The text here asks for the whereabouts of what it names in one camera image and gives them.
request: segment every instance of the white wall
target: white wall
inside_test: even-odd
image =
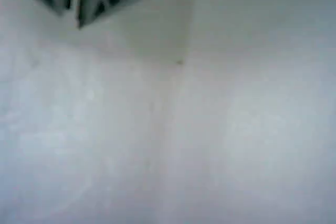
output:
[[[335,12],[0,0],[2,222],[333,223]]]

